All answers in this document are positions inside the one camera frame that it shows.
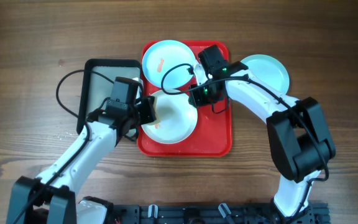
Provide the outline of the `white plate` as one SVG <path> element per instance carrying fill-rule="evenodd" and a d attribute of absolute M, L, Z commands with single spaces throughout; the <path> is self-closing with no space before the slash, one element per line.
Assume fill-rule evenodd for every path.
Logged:
<path fill-rule="evenodd" d="M 142 126 L 144 133 L 152 140 L 161 144 L 175 144 L 184 141 L 195 130 L 198 122 L 197 109 L 190 105 L 189 96 L 186 93 L 178 93 L 178 90 L 167 90 L 171 95 L 162 90 L 156 91 L 151 96 L 162 96 L 173 105 L 176 116 L 167 126 L 155 129 L 150 126 Z"/>

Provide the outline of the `green yellow sponge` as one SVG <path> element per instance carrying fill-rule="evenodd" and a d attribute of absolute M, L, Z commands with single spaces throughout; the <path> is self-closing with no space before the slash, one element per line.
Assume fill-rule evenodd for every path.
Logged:
<path fill-rule="evenodd" d="M 173 105 L 169 103 L 166 99 L 163 99 L 162 96 L 156 97 L 155 103 L 155 114 L 157 120 L 153 123 L 143 124 L 142 126 L 150 126 L 154 127 L 155 129 L 162 128 L 163 126 L 169 125 L 176 116 L 175 109 Z"/>

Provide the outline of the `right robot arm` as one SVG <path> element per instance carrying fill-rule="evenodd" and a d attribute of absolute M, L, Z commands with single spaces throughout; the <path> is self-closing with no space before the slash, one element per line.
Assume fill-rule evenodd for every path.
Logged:
<path fill-rule="evenodd" d="M 328 180 L 328 162 L 336 153 L 319 103 L 277 91 L 241 62 L 199 63 L 190 72 L 196 78 L 191 94 L 213 96 L 221 90 L 266 124 L 271 157 L 281 174 L 274 207 L 283 221 L 298 218 L 308 206 L 313 183 Z"/>

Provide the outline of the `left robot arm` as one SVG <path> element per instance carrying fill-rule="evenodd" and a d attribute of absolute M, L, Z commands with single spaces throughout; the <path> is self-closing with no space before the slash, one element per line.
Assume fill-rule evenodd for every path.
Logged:
<path fill-rule="evenodd" d="M 36 178 L 20 177 L 12 187 L 7 223 L 114 223 L 114 205 L 76 196 L 99 161 L 141 124 L 154 122 L 155 98 L 107 97 L 90 112 L 73 144 Z"/>

